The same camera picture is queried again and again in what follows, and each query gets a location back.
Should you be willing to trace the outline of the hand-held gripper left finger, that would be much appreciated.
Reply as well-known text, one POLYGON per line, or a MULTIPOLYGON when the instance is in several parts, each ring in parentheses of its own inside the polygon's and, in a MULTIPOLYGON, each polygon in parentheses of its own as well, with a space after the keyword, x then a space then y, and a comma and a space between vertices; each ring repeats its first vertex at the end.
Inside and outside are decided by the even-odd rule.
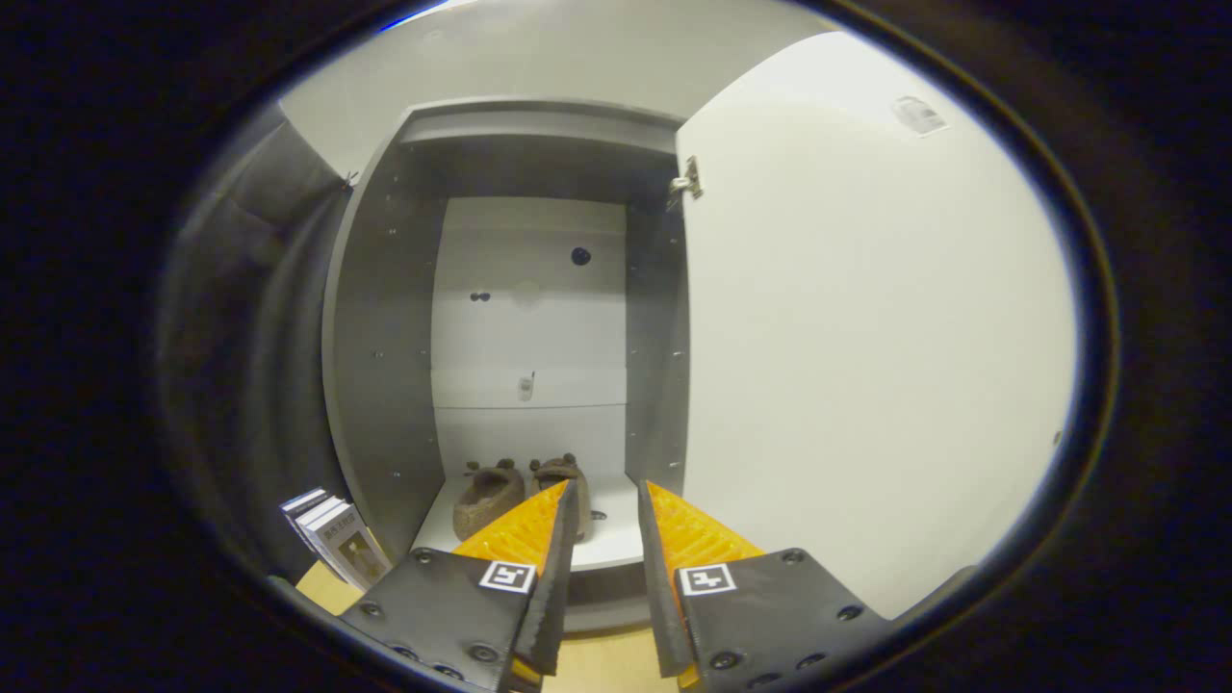
POLYGON ((453 552, 419 547, 342 613, 413 675, 483 692, 538 692, 564 638, 579 486, 549 487, 453 552))

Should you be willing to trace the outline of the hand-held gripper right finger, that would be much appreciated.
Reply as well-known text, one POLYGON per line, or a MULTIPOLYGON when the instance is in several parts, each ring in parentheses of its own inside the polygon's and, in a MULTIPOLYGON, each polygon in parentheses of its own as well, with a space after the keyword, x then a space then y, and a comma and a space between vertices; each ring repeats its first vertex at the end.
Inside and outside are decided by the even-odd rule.
POLYGON ((671 491, 638 490, 658 667, 681 692, 786 692, 857 668, 890 638, 809 552, 766 552, 671 491))

